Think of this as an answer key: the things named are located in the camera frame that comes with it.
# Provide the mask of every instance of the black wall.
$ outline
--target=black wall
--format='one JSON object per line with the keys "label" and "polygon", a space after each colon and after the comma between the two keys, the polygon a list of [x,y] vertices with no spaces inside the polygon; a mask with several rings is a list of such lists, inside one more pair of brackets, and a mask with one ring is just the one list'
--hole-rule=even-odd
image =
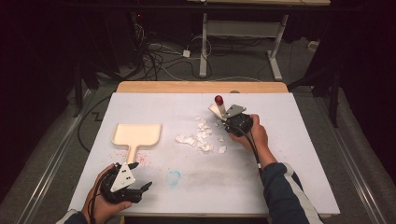
{"label": "black wall", "polygon": [[310,83],[322,95],[332,85],[332,75],[340,75],[354,116],[396,182],[395,4],[390,0],[339,2],[340,7],[361,4],[362,10],[332,16],[306,76],[330,66]]}
{"label": "black wall", "polygon": [[0,201],[67,106],[74,67],[64,44],[68,25],[66,15],[45,2],[0,5]]}

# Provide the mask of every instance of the desk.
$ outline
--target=desk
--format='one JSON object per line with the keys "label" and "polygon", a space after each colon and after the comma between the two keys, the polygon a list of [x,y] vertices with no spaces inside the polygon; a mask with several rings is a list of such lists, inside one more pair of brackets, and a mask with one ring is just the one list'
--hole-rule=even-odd
{"label": "desk", "polygon": [[[323,216],[339,214],[292,94],[287,93],[283,83],[247,82],[121,83],[110,101],[69,208],[81,209],[96,175],[109,163],[125,160],[126,150],[117,148],[110,140],[117,123],[161,123],[159,144],[139,150],[136,160],[140,165],[133,170],[136,188],[148,181],[153,181],[153,185],[139,204],[121,215],[268,216],[254,157],[226,138],[223,129],[213,128],[210,141],[215,148],[221,144],[227,146],[224,154],[215,149],[204,153],[174,140],[177,134],[197,132],[197,115],[209,125],[216,122],[207,109],[216,93],[221,93],[226,107],[243,105],[248,113],[259,114],[262,124],[267,127],[274,155],[294,167],[306,195],[319,213]],[[220,135],[224,135],[224,143],[213,142]],[[174,173],[179,178],[176,186],[167,182],[169,174]]]}
{"label": "desk", "polygon": [[[205,4],[252,4],[252,5],[281,5],[281,6],[328,6],[330,0],[206,0]],[[206,77],[207,53],[206,43],[208,35],[232,35],[252,37],[274,37],[275,43],[272,50],[267,51],[267,57],[276,81],[282,81],[279,66],[276,61],[277,50],[286,28],[289,15],[283,15],[280,22],[257,22],[257,21],[210,21],[207,13],[204,13],[202,31],[202,49],[200,61],[200,77]]]}

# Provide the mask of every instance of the hand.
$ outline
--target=hand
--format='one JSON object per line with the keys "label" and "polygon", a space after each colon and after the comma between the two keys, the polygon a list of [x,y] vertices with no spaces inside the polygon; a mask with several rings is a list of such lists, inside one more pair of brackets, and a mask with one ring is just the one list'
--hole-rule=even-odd
{"label": "hand", "polygon": [[[253,119],[253,126],[247,136],[256,147],[260,163],[262,164],[262,168],[264,168],[269,163],[276,162],[276,159],[268,147],[267,131],[265,131],[265,128],[260,125],[259,116],[251,114],[250,117]],[[253,148],[245,136],[237,137],[232,133],[229,133],[229,135],[233,141],[240,143],[244,148],[253,152]]]}
{"label": "hand", "polygon": [[[102,173],[100,173],[96,180],[95,180],[95,184],[93,185],[92,189],[90,190],[90,192],[87,195],[87,199],[85,200],[85,204],[84,207],[82,208],[82,213],[84,214],[85,219],[87,219],[87,222],[90,223],[90,216],[88,213],[88,210],[91,210],[91,204],[90,204],[90,200],[92,199],[93,195],[97,195],[100,193],[100,188],[98,189],[97,192],[95,191],[95,186],[99,182],[99,179],[102,175],[105,174],[106,171],[112,169],[114,167],[114,164],[111,164],[109,166],[107,166],[107,168],[102,171]],[[101,224],[101,223],[105,223],[105,221],[110,218],[111,216],[114,216],[115,214],[117,214],[118,212],[129,208],[132,206],[131,202],[122,202],[122,203],[108,203],[105,198],[102,195],[98,195],[96,196],[95,199],[95,206],[94,206],[94,211],[93,211],[93,215],[95,217],[96,223]]]}

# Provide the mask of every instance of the gray carpet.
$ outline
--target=gray carpet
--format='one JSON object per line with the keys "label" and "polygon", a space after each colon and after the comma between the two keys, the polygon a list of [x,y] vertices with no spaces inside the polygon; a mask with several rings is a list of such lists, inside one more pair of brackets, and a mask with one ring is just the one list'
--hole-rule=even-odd
{"label": "gray carpet", "polygon": [[[260,43],[261,48],[245,47],[236,49],[226,56],[216,56],[225,53],[225,49],[213,51],[209,58],[211,64],[211,80],[223,79],[222,81],[254,81],[249,78],[261,81],[274,81],[272,72],[268,66],[268,61],[264,56],[265,50],[271,48],[272,42],[264,40]],[[277,60],[280,71],[284,76],[284,81],[290,83],[304,75],[307,66],[312,59],[313,53],[306,50],[308,42],[304,39],[293,44],[283,43],[279,50]],[[178,45],[167,43],[168,47],[181,52],[183,48]],[[172,55],[163,55],[166,60],[172,60]],[[198,62],[193,62],[195,74],[198,74]],[[197,80],[191,75],[191,66],[187,63],[180,63],[166,69],[172,77],[165,71],[158,74],[158,80]],[[117,83],[104,75],[99,75],[101,86],[99,90],[92,91],[85,99],[85,112],[95,106],[96,103],[105,99],[113,92]],[[297,88],[293,91],[297,105],[301,111],[306,128],[311,136],[318,157],[323,165],[324,171],[330,181],[336,201],[341,210],[341,214],[335,217],[324,219],[325,223],[374,223],[370,213],[368,213],[361,196],[357,191],[356,183],[351,179],[347,170],[347,165],[340,152],[340,143],[334,135],[334,129],[329,124],[326,115],[323,114],[322,104],[328,99],[314,98],[307,87]],[[13,188],[0,205],[0,223],[15,223],[20,217],[24,207],[34,195],[40,177],[48,168],[48,162],[63,140],[70,125],[76,121],[73,118],[75,105],[73,105],[73,94],[70,96],[70,106],[52,124],[45,136],[36,147],[30,160],[24,167]],[[92,112],[98,112],[102,118],[106,112],[108,101],[99,104]],[[83,145],[91,148],[97,131],[100,127],[100,120],[95,121],[95,115],[88,114],[81,124],[80,136]],[[359,169],[363,174],[363,179],[372,192],[377,206],[381,209],[386,222],[391,223],[395,219],[396,192],[395,187],[384,171],[380,162],[370,149],[367,140],[361,133],[359,124],[354,119],[351,111],[348,110],[347,100],[340,91],[340,102],[338,110],[337,132],[343,137],[343,143],[347,145],[353,154]],[[58,162],[59,169],[56,176],[50,179],[49,188],[46,189],[42,201],[38,201],[37,210],[27,223],[55,223],[61,218],[70,203],[79,176],[88,158],[88,152],[84,150],[78,141],[77,131],[72,132],[70,141],[66,145],[66,152],[61,161]],[[108,223],[118,223],[119,217],[114,217]],[[134,223],[263,223],[262,219],[241,219],[241,218],[150,218],[136,217]]]}

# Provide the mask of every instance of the sleeve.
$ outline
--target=sleeve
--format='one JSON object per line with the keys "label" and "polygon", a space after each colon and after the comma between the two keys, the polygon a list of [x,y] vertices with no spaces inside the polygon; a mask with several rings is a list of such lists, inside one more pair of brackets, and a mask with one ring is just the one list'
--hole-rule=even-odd
{"label": "sleeve", "polygon": [[68,211],[56,224],[88,224],[84,215],[74,209]]}
{"label": "sleeve", "polygon": [[268,164],[262,172],[264,198],[273,224],[322,223],[303,192],[300,180],[287,163]]}

